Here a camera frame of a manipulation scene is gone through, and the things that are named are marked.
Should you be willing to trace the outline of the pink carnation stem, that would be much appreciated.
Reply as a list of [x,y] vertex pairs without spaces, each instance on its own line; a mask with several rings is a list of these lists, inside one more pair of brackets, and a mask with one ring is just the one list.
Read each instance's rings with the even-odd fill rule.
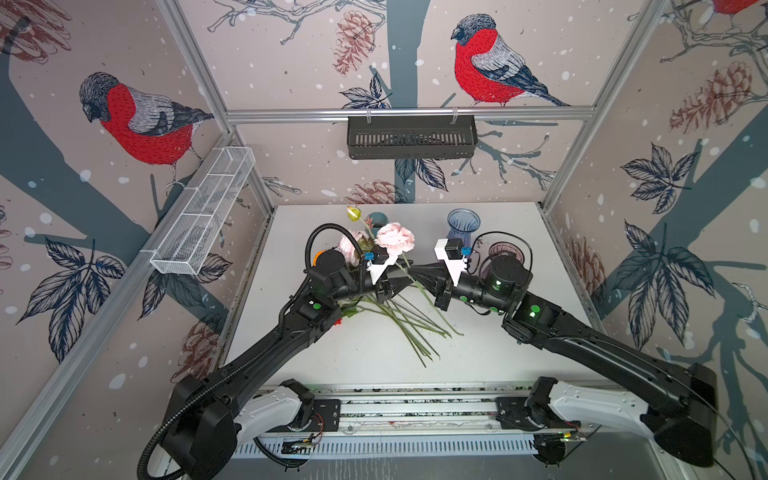
[[369,237],[369,239],[364,242],[363,248],[358,246],[355,239],[354,241],[351,240],[357,253],[360,255],[360,261],[357,267],[362,268],[366,272],[364,253],[373,250],[376,246],[380,246],[398,256],[397,264],[399,264],[403,272],[410,277],[409,273],[407,273],[410,263],[406,258],[406,254],[411,252],[416,246],[416,237],[411,230],[398,222],[389,222],[386,226],[381,228],[378,235],[373,238],[365,223],[365,218],[357,206],[348,206],[347,216],[353,222],[361,222],[365,226],[365,229],[361,231],[366,232]]

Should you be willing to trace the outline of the mauve glass vase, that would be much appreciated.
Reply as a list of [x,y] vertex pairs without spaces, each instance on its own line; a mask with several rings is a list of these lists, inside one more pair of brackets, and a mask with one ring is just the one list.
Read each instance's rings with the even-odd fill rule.
[[495,259],[500,256],[512,256],[521,264],[525,263],[525,255],[522,250],[511,242],[500,241],[492,244],[488,249],[488,258]]

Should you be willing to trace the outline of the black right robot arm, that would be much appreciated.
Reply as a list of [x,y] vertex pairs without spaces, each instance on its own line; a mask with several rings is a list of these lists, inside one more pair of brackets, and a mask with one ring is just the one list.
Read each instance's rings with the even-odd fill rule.
[[637,421],[642,432],[690,465],[714,465],[717,381],[708,367],[653,358],[592,329],[530,293],[532,273],[514,256],[494,258],[484,277],[464,269],[451,274],[444,261],[414,265],[409,273],[439,309],[460,300],[495,311],[518,342],[569,358],[637,395],[646,404]]

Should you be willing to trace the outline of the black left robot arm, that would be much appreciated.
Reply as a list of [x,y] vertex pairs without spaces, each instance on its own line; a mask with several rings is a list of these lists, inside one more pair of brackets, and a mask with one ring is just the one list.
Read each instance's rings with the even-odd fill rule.
[[366,294],[389,300],[408,286],[406,277],[386,277],[399,264],[381,247],[364,253],[356,270],[339,251],[322,253],[279,310],[272,330],[204,379],[187,376],[174,387],[163,422],[140,454],[138,478],[150,478],[149,460],[162,448],[178,466],[168,478],[212,479],[244,439],[309,423],[314,396],[300,382],[286,380],[268,395],[258,390],[342,318],[341,301]]

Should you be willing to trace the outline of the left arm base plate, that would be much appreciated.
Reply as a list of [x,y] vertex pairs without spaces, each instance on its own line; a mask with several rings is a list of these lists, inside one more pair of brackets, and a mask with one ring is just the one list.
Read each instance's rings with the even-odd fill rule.
[[313,433],[337,432],[341,416],[338,399],[315,399],[303,402],[296,417],[286,425],[289,431]]

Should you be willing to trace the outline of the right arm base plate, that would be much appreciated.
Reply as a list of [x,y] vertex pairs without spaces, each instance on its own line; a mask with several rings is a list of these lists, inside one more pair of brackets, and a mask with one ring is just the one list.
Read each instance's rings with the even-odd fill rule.
[[553,430],[566,441],[586,441],[587,434],[578,421],[564,420],[545,403],[527,397],[497,397],[495,419],[504,430],[541,433]]

